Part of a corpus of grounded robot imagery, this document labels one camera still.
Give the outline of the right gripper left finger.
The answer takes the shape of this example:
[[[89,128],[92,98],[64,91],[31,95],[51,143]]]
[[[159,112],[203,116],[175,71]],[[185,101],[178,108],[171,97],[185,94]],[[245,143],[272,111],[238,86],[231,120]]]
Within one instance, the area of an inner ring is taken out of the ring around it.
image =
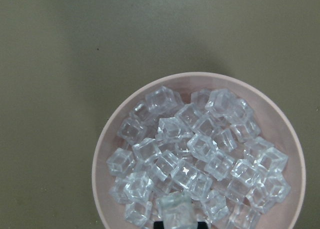
[[[153,223],[153,229],[163,229],[163,221],[155,221]]]

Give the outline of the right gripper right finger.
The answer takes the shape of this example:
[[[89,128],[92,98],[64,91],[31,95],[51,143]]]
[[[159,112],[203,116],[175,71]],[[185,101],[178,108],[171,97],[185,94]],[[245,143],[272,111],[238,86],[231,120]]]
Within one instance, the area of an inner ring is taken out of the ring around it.
[[[197,229],[208,229],[208,224],[204,221],[198,221]]]

